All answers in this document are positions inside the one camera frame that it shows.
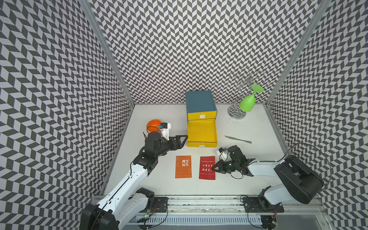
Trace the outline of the dark red postcard pack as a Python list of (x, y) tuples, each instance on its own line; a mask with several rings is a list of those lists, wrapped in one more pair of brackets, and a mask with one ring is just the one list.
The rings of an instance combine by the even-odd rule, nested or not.
[(215, 159), (215, 156), (200, 157), (199, 179), (216, 180), (216, 173), (212, 170)]

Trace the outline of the orange postcard pack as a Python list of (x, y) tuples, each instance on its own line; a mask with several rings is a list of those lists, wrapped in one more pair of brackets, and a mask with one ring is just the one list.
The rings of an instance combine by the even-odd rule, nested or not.
[(192, 178), (191, 156), (176, 156), (175, 178)]

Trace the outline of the teal drawer cabinet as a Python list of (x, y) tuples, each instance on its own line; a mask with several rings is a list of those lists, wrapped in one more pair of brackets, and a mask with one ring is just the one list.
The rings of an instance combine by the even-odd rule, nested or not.
[(186, 92), (186, 112), (217, 111), (211, 90)]

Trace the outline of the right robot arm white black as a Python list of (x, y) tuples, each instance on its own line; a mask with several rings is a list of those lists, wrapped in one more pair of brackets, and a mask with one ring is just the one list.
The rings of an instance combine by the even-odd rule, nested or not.
[(257, 197), (241, 199), (246, 205), (255, 205), (262, 211), (272, 211), (285, 201), (296, 200), (309, 204), (324, 188), (321, 176), (295, 155), (276, 161), (257, 161), (246, 158), (236, 145), (219, 149), (219, 161), (211, 171), (222, 174), (239, 172), (242, 176), (268, 176), (280, 179), (281, 184), (267, 186)]

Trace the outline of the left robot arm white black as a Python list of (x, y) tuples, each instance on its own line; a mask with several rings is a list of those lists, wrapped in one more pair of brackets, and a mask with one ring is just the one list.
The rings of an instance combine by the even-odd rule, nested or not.
[(121, 230), (139, 212), (150, 209), (154, 192), (139, 185), (156, 167), (160, 156), (182, 149), (187, 140), (187, 135), (166, 139), (160, 132), (149, 133), (126, 176), (96, 205), (89, 204), (82, 210), (80, 229)]

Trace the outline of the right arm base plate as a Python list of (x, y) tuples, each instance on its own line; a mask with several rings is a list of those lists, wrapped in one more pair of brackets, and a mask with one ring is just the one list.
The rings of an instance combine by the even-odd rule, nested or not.
[(242, 196), (240, 201), (243, 203), (246, 213), (284, 213), (282, 203), (272, 205), (263, 198)]

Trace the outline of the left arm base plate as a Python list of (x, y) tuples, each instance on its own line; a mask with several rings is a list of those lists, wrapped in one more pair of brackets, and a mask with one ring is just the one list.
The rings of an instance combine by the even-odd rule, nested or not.
[(168, 197), (166, 196), (159, 196), (154, 198), (148, 198), (148, 203), (144, 207), (144, 209), (141, 209), (139, 213), (147, 212), (149, 208), (152, 208), (153, 210), (150, 212), (155, 211), (155, 213), (166, 213), (168, 208)]

